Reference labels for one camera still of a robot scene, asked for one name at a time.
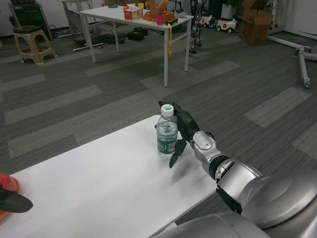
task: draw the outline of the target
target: beige plastic stool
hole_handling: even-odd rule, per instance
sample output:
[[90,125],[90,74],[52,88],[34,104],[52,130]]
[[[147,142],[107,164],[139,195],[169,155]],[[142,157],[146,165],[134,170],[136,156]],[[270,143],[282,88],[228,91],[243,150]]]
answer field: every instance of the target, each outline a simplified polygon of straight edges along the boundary
[[[36,39],[36,37],[39,35],[44,37],[47,46],[42,46],[39,44],[38,40]],[[23,38],[29,45],[29,48],[22,49],[19,43],[19,38]],[[51,43],[46,37],[44,31],[41,30],[39,26],[23,26],[22,29],[14,29],[14,39],[18,51],[22,56],[22,63],[24,63],[24,59],[31,58],[34,60],[36,65],[40,65],[44,63],[44,56],[53,54],[55,58],[57,57]]]

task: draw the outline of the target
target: white toy car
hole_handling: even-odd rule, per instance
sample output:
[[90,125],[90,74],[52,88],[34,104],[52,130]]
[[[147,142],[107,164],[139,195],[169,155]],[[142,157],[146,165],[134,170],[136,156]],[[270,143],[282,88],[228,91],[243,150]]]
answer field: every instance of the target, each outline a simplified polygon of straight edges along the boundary
[[226,18],[220,18],[217,24],[217,31],[225,30],[228,33],[235,32],[237,28],[237,20],[236,19],[226,19]]
[[200,24],[206,27],[214,27],[215,26],[215,18],[210,16],[202,16],[202,20],[200,21]]

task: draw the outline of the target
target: water bottle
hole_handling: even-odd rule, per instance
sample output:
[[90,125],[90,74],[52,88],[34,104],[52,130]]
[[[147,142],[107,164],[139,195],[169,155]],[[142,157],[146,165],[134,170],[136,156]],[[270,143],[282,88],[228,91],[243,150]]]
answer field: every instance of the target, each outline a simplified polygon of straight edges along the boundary
[[162,158],[170,159],[175,152],[178,128],[174,117],[174,107],[165,104],[161,108],[161,117],[158,119],[158,153]]

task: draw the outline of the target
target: white table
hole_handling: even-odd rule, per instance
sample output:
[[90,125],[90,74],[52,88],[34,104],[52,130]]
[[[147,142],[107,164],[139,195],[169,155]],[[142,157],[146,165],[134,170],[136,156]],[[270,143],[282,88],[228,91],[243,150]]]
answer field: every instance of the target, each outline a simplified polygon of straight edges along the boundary
[[[118,43],[118,35],[116,31],[116,22],[131,24],[136,26],[143,26],[150,29],[156,29],[164,31],[164,86],[167,87],[167,76],[168,76],[168,54],[169,54],[169,27],[165,24],[162,26],[158,26],[156,22],[146,21],[143,19],[138,20],[126,20],[124,19],[123,7],[119,6],[118,8],[108,8],[107,6],[97,7],[94,9],[89,9],[80,12],[80,17],[82,19],[82,24],[85,28],[85,38],[88,46],[90,46],[91,54],[93,57],[93,62],[96,62],[96,57],[94,53],[94,48],[92,47],[91,37],[89,35],[89,26],[87,17],[96,17],[100,19],[105,19],[113,22],[113,31],[117,46],[117,51],[119,52],[119,43]],[[182,23],[187,22],[187,31],[185,34],[175,38],[173,43],[178,41],[183,37],[187,37],[186,42],[186,57],[185,57],[185,71],[188,69],[188,56],[189,56],[189,45],[190,45],[190,32],[191,32],[191,20],[193,16],[186,16],[183,18],[179,18],[178,22],[174,23],[172,27],[178,26]]]
[[34,207],[1,238],[147,238],[214,193],[188,145],[175,166],[157,155],[153,116],[12,176]]
[[[73,30],[72,30],[71,22],[70,22],[70,20],[69,20],[68,13],[67,13],[67,10],[69,10],[69,9],[68,9],[68,6],[67,6],[67,3],[74,3],[74,4],[76,4],[77,9],[78,9],[78,12],[80,12],[80,11],[83,10],[83,4],[82,4],[82,3],[83,3],[83,2],[86,2],[87,0],[57,0],[57,1],[63,3],[64,11],[65,11],[66,18],[67,18],[67,21],[68,21],[68,24],[69,24],[69,29],[70,29],[70,32],[71,32],[71,34],[62,35],[62,36],[59,36],[59,38],[63,38],[63,37],[67,37],[67,36],[72,36],[72,35],[74,35],[74,34],[81,34],[81,32],[75,33],[75,32],[73,32]],[[103,21],[103,22],[97,22],[97,23],[91,24],[90,27],[93,26],[93,25],[102,24],[102,23],[104,23],[104,21]],[[100,46],[100,45],[104,45],[104,43],[102,43],[102,44],[94,44],[93,47]],[[80,50],[87,49],[87,48],[89,48],[89,47],[88,47],[88,46],[83,46],[83,47],[75,48],[75,49],[73,49],[73,51],[74,51],[74,52],[75,52],[75,51],[80,51]]]

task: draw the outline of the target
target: yellow cable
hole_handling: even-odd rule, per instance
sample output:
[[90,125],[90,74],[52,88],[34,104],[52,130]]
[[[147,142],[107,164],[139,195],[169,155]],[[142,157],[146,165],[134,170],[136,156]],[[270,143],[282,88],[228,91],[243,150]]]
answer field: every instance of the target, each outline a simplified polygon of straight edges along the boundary
[[168,24],[169,27],[169,57],[172,57],[172,26],[170,24]]

